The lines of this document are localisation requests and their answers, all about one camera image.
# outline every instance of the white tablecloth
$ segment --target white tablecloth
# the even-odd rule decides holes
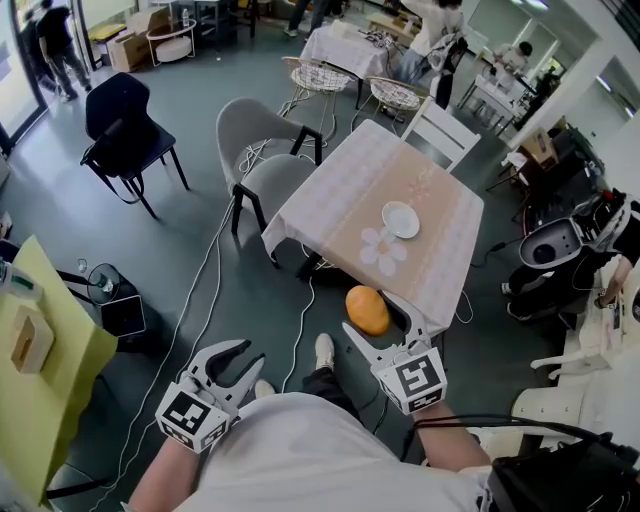
[[[326,26],[313,31],[300,57],[328,62],[364,79],[370,75],[386,76],[389,52],[373,46],[364,34],[347,33],[345,37],[336,37],[331,33],[331,27]]]
[[[389,201],[416,212],[414,238],[401,240],[384,226]],[[262,239],[269,254],[285,238],[298,240],[361,283],[403,297],[435,335],[453,319],[482,210],[466,186],[366,120],[280,208]]]

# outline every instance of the table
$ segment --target table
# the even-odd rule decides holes
[[[376,48],[365,37],[365,34],[351,31],[345,33],[344,37],[338,37],[334,35],[331,26],[321,27],[313,31],[300,55],[303,59],[326,62],[356,75],[358,77],[356,109],[360,108],[364,79],[372,75],[385,76],[387,63],[391,58],[389,49]]]
[[[501,117],[500,119],[498,119],[498,121],[496,121],[493,128],[498,126],[498,123],[500,123],[500,121],[502,121],[505,117],[509,118],[509,121],[505,123],[505,125],[498,131],[496,135],[502,134],[502,132],[504,132],[511,124],[513,119],[519,114],[518,108],[515,105],[515,100],[498,89],[496,85],[492,85],[489,80],[484,78],[482,75],[476,76],[476,79],[469,86],[467,91],[462,96],[460,102],[458,103],[458,108],[464,108],[464,106],[474,94],[478,99],[489,104],[500,113]]]
[[[184,57],[195,57],[196,48],[193,44],[193,29],[196,26],[195,20],[189,20],[189,26],[183,27],[182,22],[179,25],[165,25],[147,32],[149,48],[151,50],[151,59],[154,66],[159,66],[162,62],[173,62]],[[185,46],[182,43],[182,34],[191,33],[191,45]],[[153,48],[153,41],[164,41]]]
[[[34,237],[13,264],[42,286],[43,297],[36,305],[0,295],[0,459],[18,487],[40,504],[67,457],[93,382],[115,354],[116,338],[94,324]],[[20,304],[39,309],[55,335],[38,375],[18,373],[7,357]]]
[[[411,240],[382,222],[403,201],[421,227]],[[411,302],[429,333],[453,319],[471,262],[483,201],[426,155],[366,120],[287,200],[262,234],[271,254],[294,238],[359,282]]]
[[[410,46],[413,43],[415,35],[405,34],[403,29],[407,22],[400,18],[392,18],[381,12],[376,12],[367,16],[369,22],[369,30],[380,30],[387,32],[396,38],[396,41],[403,46]]]

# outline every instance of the floor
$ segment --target floor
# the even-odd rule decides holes
[[[159,222],[142,206],[121,202],[79,165],[90,143],[84,132],[83,99],[54,105],[10,159],[13,174],[0,191],[0,210],[9,210],[14,219],[12,239],[22,242],[35,235],[60,270],[77,272],[79,258],[86,259],[90,267],[102,262],[114,264],[161,315],[164,336],[157,343],[168,346],[194,275],[229,203],[215,144],[217,113],[240,96],[255,97],[273,110],[279,109],[293,92],[280,58],[299,55],[303,44],[301,38],[289,41],[277,28],[261,24],[254,41],[242,33],[236,46],[219,52],[202,51],[195,59],[136,74],[151,89],[151,116],[178,140],[177,153],[192,188],[192,192],[184,190],[171,166],[165,169],[157,163],[145,172],[146,197],[162,219]],[[473,76],[473,62],[465,66],[466,71],[461,68],[456,75],[452,105]],[[93,80],[105,78],[102,72]],[[348,134],[354,102],[355,88],[338,98],[338,131],[325,155]],[[322,101],[313,98],[294,109],[291,117],[317,127],[321,112]],[[456,115],[475,126],[465,113]],[[485,200],[476,262],[495,243],[520,234],[519,226],[509,220],[519,202],[518,195],[508,186],[484,192],[496,178],[506,148],[493,135],[481,128],[479,131],[483,135],[481,143],[454,172]],[[553,351],[550,322],[521,325],[504,311],[506,301],[499,293],[499,283],[517,265],[516,246],[490,256],[486,267],[470,269],[465,290],[473,306],[473,320],[466,325],[454,320],[446,332],[447,401],[460,413],[509,412],[519,391],[537,386],[529,362]],[[310,298],[308,284],[294,277],[303,261],[299,246],[285,242],[278,249],[283,268],[276,270],[265,254],[255,219],[244,215],[238,238],[234,239],[227,228],[220,249],[221,292],[199,346],[239,337],[253,340],[250,355],[267,354],[263,377],[279,387],[292,363],[301,310]],[[186,362],[203,327],[218,282],[216,265],[214,252],[192,297],[167,367],[133,429],[126,459],[135,452],[143,427],[153,421],[160,396]],[[328,332],[336,343],[339,380],[360,407],[375,395],[377,385],[342,332],[345,291],[341,286],[316,285],[315,304],[306,316],[298,367],[288,391],[300,389],[302,378],[313,369],[314,339],[318,333]],[[463,319],[469,315],[464,299],[459,312]],[[103,372],[104,379],[94,386],[93,400],[82,417],[69,464],[94,478],[116,474],[129,422],[163,355],[114,357]],[[367,428],[375,425],[383,401],[380,395],[362,411]],[[409,419],[391,407],[378,436],[398,453],[409,425]],[[99,510],[117,510],[117,503],[128,498],[162,439],[158,429],[149,430],[140,455]],[[415,450],[411,460],[418,458]],[[85,479],[66,465],[51,487]],[[96,490],[60,499],[55,505],[69,512],[86,512],[103,493]]]

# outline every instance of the gray chair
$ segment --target gray chair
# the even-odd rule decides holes
[[[253,211],[264,231],[280,207],[322,163],[322,136],[271,112],[257,100],[238,98],[220,111],[218,151],[229,194],[234,198],[231,232],[238,231],[242,208]],[[315,165],[296,155],[307,136],[314,139]],[[267,139],[295,140],[291,152],[275,155],[243,175],[236,166],[245,148]]]

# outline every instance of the white chair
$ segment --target white chair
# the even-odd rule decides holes
[[[416,132],[451,160],[447,172],[451,172],[480,140],[480,135],[441,109],[431,97],[425,100],[407,126],[402,140],[406,140],[411,132]]]

